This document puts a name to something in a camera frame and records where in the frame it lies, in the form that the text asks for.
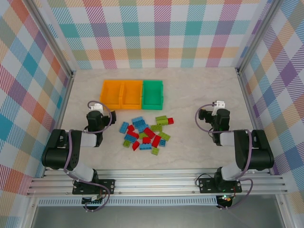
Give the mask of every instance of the plaid wallpaper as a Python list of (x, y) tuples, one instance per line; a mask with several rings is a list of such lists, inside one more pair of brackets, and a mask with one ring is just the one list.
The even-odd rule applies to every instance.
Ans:
[(261, 4), (261, 0), (47, 2), (71, 49), (70, 58), (80, 69), (232, 66)]
[(67, 79), (22, 1), (0, 0), (0, 228), (21, 222)]
[(304, 227), (304, 0), (285, 0), (243, 75)]

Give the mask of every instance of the green lego brick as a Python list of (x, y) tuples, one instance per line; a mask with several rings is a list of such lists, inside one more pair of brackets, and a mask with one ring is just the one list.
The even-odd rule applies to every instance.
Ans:
[(158, 121), (158, 120), (166, 120), (167, 116), (166, 115), (162, 115), (162, 116), (156, 117), (155, 119), (156, 119), (156, 121)]
[(145, 132), (139, 133), (139, 139), (143, 139), (144, 137), (148, 137)]
[(157, 125), (168, 125), (168, 119), (165, 120), (157, 120), (156, 121)]
[(154, 148), (153, 147), (153, 149), (152, 149), (152, 151), (151, 151), (151, 154), (154, 154), (154, 155), (158, 155), (158, 152), (160, 151), (160, 149), (157, 149), (157, 148)]
[(128, 141), (128, 140), (125, 140), (124, 143), (123, 143), (123, 146), (124, 146), (124, 147), (127, 147), (127, 148), (129, 148), (130, 145), (131, 145), (131, 142)]
[(161, 125), (151, 125), (150, 129), (153, 132), (162, 132), (162, 126)]
[(166, 141), (169, 141), (169, 139), (171, 138), (171, 136), (169, 136), (168, 134), (166, 134), (164, 132), (159, 132), (158, 135)]

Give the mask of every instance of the plastic bin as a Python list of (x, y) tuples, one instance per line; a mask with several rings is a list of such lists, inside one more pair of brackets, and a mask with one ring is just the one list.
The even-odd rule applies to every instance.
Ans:
[(142, 80), (105, 80), (100, 101), (110, 109), (141, 109)]
[(142, 86), (142, 109), (162, 110), (162, 81), (144, 80)]

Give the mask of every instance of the orange tray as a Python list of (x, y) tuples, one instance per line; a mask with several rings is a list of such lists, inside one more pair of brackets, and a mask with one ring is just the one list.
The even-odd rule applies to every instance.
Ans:
[(110, 109), (141, 109), (142, 80), (105, 80), (100, 101)]

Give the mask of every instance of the metal bracket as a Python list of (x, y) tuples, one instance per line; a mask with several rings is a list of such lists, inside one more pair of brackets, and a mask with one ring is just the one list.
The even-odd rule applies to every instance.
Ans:
[[(105, 187), (107, 187), (110, 191), (110, 194), (114, 194), (114, 189), (115, 189), (115, 179), (101, 179), (98, 180), (97, 184), (101, 184)], [(78, 181), (73, 181), (73, 195), (99, 195), (100, 193), (106, 194), (105, 189), (100, 189), (98, 186), (90, 185), (90, 184), (85, 184), (82, 182)]]
[[(236, 193), (242, 192), (242, 186), (239, 181), (237, 181), (237, 184), (235, 186)], [(234, 189), (225, 189), (223, 192), (220, 192), (214, 182), (214, 178), (199, 178), (199, 192), (200, 193), (234, 193)]]

